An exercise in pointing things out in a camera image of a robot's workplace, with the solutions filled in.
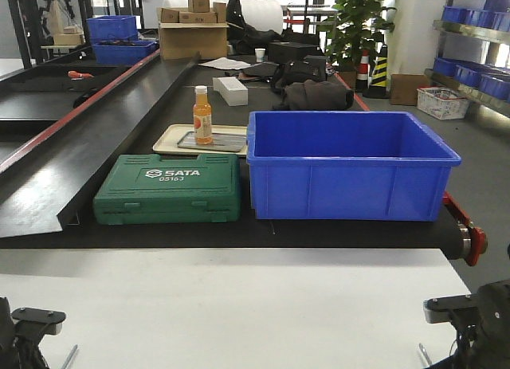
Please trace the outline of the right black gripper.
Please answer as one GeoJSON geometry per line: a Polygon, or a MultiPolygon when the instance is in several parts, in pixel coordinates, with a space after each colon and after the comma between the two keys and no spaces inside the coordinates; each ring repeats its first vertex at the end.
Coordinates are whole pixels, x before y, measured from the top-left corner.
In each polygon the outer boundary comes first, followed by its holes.
{"type": "Polygon", "coordinates": [[[509,281],[482,285],[477,292],[479,320],[455,323],[455,352],[433,368],[509,367],[509,281]]]}

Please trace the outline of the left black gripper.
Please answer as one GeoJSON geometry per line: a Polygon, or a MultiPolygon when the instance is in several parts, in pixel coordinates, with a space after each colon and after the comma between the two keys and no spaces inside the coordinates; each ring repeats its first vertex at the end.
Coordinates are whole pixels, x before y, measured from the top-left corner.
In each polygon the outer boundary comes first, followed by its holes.
{"type": "Polygon", "coordinates": [[[38,344],[45,326],[30,320],[15,324],[9,301],[1,298],[1,368],[44,368],[38,344]]]}

